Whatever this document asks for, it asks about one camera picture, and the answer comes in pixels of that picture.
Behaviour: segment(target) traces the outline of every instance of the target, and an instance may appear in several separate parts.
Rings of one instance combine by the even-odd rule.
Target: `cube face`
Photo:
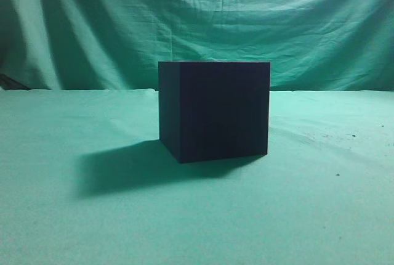
[[[181,163],[265,155],[269,93],[270,63],[160,62],[160,139]]]

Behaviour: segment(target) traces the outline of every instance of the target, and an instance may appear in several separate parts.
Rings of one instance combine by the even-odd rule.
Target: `black box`
[[[269,62],[159,62],[159,135],[180,163],[268,153]]]

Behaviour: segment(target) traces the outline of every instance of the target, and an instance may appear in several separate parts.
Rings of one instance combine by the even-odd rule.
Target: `cube side face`
[[[179,64],[159,62],[159,139],[178,161],[180,122]]]
[[[268,62],[184,62],[182,162],[266,155]]]

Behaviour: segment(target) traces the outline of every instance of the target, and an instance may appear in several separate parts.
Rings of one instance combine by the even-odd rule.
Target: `dark box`
[[[159,135],[180,163],[268,153],[269,62],[159,62]]]

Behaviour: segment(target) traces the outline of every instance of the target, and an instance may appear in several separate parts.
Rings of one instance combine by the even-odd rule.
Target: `wrinkled fabric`
[[[160,60],[271,61],[273,90],[394,89],[394,0],[0,0],[0,72],[158,86]]]

